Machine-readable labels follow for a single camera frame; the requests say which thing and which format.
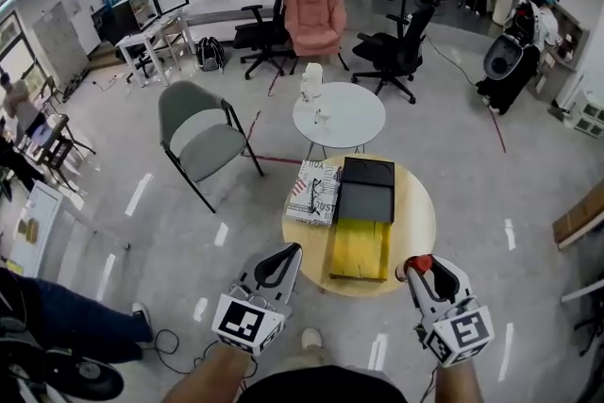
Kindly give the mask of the small white cabinet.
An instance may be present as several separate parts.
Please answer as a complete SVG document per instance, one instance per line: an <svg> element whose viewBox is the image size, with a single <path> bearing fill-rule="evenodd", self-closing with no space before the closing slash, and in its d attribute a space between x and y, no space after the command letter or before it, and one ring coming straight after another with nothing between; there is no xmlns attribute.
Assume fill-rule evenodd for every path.
<svg viewBox="0 0 604 403"><path fill-rule="evenodd" d="M569 110L567 121L575 130L588 136L604 138L604 102L591 91L580 90Z"/></svg>

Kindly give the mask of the yellow wooden tray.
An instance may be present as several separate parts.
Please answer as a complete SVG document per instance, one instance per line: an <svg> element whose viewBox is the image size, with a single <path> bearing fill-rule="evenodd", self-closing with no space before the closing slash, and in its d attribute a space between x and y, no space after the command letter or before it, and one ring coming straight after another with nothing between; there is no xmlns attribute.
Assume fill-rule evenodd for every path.
<svg viewBox="0 0 604 403"><path fill-rule="evenodd" d="M388 278L394 195L393 162L344 159L334 215L331 278L372 282Z"/></svg>

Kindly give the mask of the black eyeglasses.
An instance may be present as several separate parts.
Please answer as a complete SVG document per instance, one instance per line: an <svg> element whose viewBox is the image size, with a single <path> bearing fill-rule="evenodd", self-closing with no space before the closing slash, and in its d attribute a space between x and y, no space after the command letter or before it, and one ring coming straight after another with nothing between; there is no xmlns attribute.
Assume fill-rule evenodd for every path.
<svg viewBox="0 0 604 403"><path fill-rule="evenodd" d="M314 178L310 184L310 215L320 215L321 209L319 206L320 197L323 193L322 180Z"/></svg>

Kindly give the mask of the round white table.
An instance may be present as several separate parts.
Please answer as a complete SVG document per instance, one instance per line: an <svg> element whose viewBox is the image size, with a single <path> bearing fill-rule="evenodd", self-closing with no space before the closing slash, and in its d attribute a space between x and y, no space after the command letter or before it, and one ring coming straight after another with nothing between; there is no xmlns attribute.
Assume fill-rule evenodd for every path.
<svg viewBox="0 0 604 403"><path fill-rule="evenodd" d="M325 107L331 117L323 126L313 119L318 108ZM294 125L310 142L307 157L315 146L344 150L363 150L385 126L383 103L371 91L350 82L328 82L322 85L321 95L310 104L298 98L293 109Z"/></svg>

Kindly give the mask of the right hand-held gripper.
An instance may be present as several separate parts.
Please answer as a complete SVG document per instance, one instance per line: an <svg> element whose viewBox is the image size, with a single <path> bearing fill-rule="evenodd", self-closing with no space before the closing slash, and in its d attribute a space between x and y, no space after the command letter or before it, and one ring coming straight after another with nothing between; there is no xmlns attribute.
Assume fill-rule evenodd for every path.
<svg viewBox="0 0 604 403"><path fill-rule="evenodd" d="M415 331L424 349L441 367L477 356L495 337L491 314L472 294L468 275L441 256L432 256L431 270L409 269L408 284L422 318ZM437 311L441 299L460 302Z"/></svg>

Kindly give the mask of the white side table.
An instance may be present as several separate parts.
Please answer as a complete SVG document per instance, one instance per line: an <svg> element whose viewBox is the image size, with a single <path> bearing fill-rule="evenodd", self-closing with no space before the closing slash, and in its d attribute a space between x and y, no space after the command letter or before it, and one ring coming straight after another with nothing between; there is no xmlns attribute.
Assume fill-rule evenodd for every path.
<svg viewBox="0 0 604 403"><path fill-rule="evenodd" d="M131 243L102 228L66 194L41 182L30 193L14 233L7 266L23 277L73 284L87 245L108 240L128 251Z"/></svg>

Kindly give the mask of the person's right forearm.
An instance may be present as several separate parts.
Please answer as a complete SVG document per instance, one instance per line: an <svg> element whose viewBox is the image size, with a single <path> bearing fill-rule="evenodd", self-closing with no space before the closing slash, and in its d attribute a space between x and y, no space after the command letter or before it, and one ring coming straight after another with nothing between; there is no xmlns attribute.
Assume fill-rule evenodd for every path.
<svg viewBox="0 0 604 403"><path fill-rule="evenodd" d="M436 370L435 403L484 403L471 360Z"/></svg>

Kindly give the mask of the black office chair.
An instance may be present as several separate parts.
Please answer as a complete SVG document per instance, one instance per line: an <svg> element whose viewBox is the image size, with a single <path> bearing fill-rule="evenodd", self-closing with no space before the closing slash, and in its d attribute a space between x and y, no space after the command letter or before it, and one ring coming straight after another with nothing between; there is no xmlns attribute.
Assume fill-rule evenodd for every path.
<svg viewBox="0 0 604 403"><path fill-rule="evenodd" d="M387 18L396 23L397 27L406 27L405 33L394 37L386 33L367 35L359 33L361 41L352 52L355 56L371 61L376 68L374 72L356 72L351 75L351 82L358 84L360 78L378 79L374 91L379 95L387 85L393 85L409 97L409 103L414 105L414 94L399 80L405 77L413 81L417 69L423 63L420 53L426 37L425 30L432 19L436 8L433 5L423 6L413 13L408 21L400 16L388 14Z"/></svg>
<svg viewBox="0 0 604 403"><path fill-rule="evenodd" d="M271 20L265 21L262 18L261 9L262 5L243 7L242 11L254 14L256 22L235 27L236 34L232 46L235 49L250 48L254 51L254 54L240 57L241 64L245 64L251 59L254 60L253 64L244 72L245 80L249 80L251 74L265 62L272 64L277 69L278 76L284 76L284 70L276 58L293 59L295 57L293 49L278 49L280 46L287 46L290 42L290 35L284 24L283 0L275 0Z"/></svg>

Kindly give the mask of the person's left forearm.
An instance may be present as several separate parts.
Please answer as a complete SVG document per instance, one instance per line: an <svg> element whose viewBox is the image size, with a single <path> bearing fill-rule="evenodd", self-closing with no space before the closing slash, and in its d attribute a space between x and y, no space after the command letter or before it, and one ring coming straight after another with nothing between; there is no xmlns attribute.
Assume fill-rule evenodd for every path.
<svg viewBox="0 0 604 403"><path fill-rule="evenodd" d="M233 403L251 361L249 353L219 343L161 403Z"/></svg>

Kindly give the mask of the black swivel chair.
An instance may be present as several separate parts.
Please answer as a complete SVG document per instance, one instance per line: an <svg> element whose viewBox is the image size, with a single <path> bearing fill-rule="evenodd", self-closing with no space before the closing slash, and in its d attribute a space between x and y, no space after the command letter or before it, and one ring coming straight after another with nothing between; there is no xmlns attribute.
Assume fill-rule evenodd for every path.
<svg viewBox="0 0 604 403"><path fill-rule="evenodd" d="M587 345L580 350L579 356L584 357L591 349L595 339L604 333L604 302L595 302L593 305L593 313L587 319L574 325L574 331L577 332L581 328L589 329L589 338Z"/></svg>
<svg viewBox="0 0 604 403"><path fill-rule="evenodd" d="M124 37L116 44L116 48L130 70L127 79L134 79L139 87L144 87L149 78L146 66L154 63L146 44Z"/></svg>

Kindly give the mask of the grey metal locker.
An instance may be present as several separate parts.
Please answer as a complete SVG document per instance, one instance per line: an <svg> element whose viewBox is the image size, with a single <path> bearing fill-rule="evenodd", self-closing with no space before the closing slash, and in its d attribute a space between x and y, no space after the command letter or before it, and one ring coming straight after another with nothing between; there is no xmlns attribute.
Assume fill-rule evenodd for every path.
<svg viewBox="0 0 604 403"><path fill-rule="evenodd" d="M69 80L88 67L88 56L61 2L33 24L33 32L57 78Z"/></svg>

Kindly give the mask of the round wooden table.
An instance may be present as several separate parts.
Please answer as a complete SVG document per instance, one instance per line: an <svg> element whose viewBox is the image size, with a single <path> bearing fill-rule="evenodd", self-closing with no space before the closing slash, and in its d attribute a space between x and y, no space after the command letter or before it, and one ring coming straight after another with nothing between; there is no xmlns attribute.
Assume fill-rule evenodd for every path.
<svg viewBox="0 0 604 403"><path fill-rule="evenodd" d="M436 239L432 201L407 168L394 167L394 221L390 224L343 219L331 227L282 217L286 243L303 248L301 272L323 292L348 297L376 297L402 283L396 266L430 253Z"/></svg>

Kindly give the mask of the person's beige trousers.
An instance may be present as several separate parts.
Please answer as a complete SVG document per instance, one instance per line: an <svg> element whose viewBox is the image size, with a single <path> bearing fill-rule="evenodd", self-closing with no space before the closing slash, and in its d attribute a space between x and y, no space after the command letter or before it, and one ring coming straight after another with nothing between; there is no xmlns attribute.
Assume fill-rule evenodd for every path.
<svg viewBox="0 0 604 403"><path fill-rule="evenodd" d="M301 349L296 355L284 359L278 363L272 373L282 373L301 369L310 369L320 366L332 365L333 358L322 346L310 345Z"/></svg>

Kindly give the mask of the dark wooden chair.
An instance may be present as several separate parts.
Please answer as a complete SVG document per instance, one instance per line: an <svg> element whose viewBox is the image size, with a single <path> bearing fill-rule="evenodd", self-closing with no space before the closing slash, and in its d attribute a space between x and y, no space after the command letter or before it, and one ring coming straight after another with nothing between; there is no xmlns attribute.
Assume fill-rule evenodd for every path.
<svg viewBox="0 0 604 403"><path fill-rule="evenodd" d="M96 154L90 146L76 139L69 125L69 116L59 112L55 106L60 96L62 96L62 92L57 87L54 78L47 77L37 96L37 100L42 103L42 114L50 129L50 132L42 133L42 160L48 167L56 169L61 167L73 149L81 158L84 158L81 149L87 150L93 155Z"/></svg>

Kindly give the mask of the white trash bin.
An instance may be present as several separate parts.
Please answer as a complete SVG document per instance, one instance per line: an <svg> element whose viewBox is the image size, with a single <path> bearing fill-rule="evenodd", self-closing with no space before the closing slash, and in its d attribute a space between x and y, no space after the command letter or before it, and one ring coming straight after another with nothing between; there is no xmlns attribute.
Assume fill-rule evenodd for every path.
<svg viewBox="0 0 604 403"><path fill-rule="evenodd" d="M496 25L503 26L512 10L513 0L495 0L495 8L492 21Z"/></svg>

